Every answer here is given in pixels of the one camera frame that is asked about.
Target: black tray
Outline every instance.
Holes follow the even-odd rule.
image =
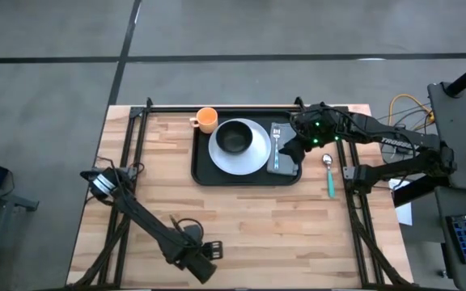
[[[218,123],[234,118],[246,118],[261,125],[267,133],[272,122],[288,123],[292,108],[216,108]],[[219,169],[211,160],[208,151],[210,135],[195,129],[193,132],[192,177],[203,186],[288,186],[301,178],[301,165],[296,176],[275,175],[267,172],[267,163],[262,168],[249,175],[232,175]]]

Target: black bowl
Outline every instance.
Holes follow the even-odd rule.
[[[248,149],[252,142],[251,128],[244,122],[226,121],[217,131],[217,144],[229,154],[240,154]]]

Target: orange mug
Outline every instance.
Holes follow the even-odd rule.
[[[212,133],[218,126],[218,114],[213,108],[201,108],[196,117],[190,118],[190,125],[203,133]]]

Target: teal spoon handle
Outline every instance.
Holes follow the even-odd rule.
[[[334,198],[336,196],[336,191],[333,186],[333,177],[332,177],[332,171],[330,171],[330,168],[328,169],[328,197]]]

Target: mug handle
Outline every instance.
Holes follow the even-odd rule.
[[[195,117],[190,118],[190,126],[193,128],[199,127],[199,121],[197,121],[197,118]]]

